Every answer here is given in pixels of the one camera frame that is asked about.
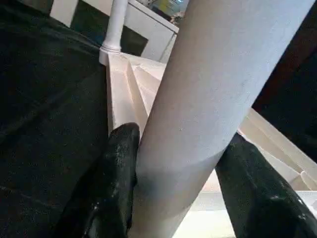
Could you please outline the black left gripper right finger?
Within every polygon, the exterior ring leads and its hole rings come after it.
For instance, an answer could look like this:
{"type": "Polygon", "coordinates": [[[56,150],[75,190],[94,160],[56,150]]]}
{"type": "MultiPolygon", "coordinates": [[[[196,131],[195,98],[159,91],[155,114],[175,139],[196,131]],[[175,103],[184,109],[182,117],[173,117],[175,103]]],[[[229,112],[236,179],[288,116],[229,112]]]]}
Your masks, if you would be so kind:
{"type": "Polygon", "coordinates": [[[237,238],[315,238],[317,220],[256,146],[235,134],[216,168],[237,238]]]}

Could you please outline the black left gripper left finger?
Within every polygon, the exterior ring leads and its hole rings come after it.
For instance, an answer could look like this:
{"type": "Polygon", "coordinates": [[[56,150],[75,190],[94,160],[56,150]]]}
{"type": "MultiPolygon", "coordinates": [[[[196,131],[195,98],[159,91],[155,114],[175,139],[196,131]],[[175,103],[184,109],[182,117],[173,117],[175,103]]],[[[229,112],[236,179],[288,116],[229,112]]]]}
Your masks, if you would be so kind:
{"type": "Polygon", "coordinates": [[[132,223],[139,126],[114,129],[105,152],[77,182],[55,227],[57,238],[125,238],[132,223]]]}

